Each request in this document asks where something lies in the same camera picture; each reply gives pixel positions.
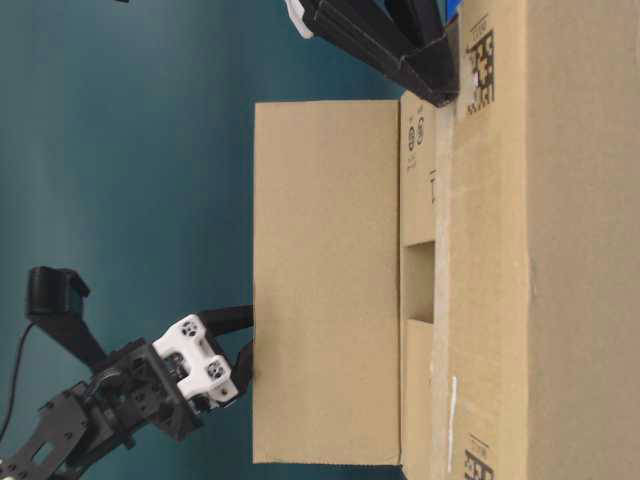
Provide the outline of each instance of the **open cardboard box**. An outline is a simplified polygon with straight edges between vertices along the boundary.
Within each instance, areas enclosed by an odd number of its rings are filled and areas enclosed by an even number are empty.
[[[467,1],[446,109],[258,105],[256,462],[640,475],[639,8]]]
[[[403,110],[257,106],[256,462],[397,465],[431,441],[435,111]]]

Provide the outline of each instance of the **teal wall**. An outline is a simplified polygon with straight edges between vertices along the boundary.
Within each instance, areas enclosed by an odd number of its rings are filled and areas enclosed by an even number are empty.
[[[2,0],[0,412],[31,266],[82,273],[87,321],[110,350],[187,313],[250,302],[254,102],[398,95],[337,49],[299,39],[281,0]],[[34,332],[0,454],[87,374]],[[88,478],[400,478],[251,465],[248,398],[182,444],[151,428],[137,440]]]

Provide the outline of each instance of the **cardboard box lid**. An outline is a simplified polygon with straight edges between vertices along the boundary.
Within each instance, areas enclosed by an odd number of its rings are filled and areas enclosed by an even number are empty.
[[[256,107],[255,462],[399,462],[398,115]]]

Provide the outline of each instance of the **qr code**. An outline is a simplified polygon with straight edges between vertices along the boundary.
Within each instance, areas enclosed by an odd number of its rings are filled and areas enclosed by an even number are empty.
[[[496,100],[495,50],[493,30],[467,49],[475,84],[473,103],[467,107],[469,115],[480,112]]]
[[[493,469],[470,451],[464,452],[464,480],[495,480]]]

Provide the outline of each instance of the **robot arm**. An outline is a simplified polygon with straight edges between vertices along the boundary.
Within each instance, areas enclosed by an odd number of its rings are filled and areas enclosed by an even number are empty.
[[[64,339],[94,375],[40,409],[32,437],[0,463],[0,480],[78,479],[120,445],[133,448],[133,434],[146,425],[182,441],[202,426],[202,414],[229,407],[247,391],[253,342],[232,365],[216,338],[252,327],[252,306],[189,315],[151,344],[139,339],[106,356],[82,321],[89,292],[80,282],[71,270],[31,271],[30,320]]]
[[[459,92],[435,0],[285,0],[303,38],[324,38],[435,106]]]

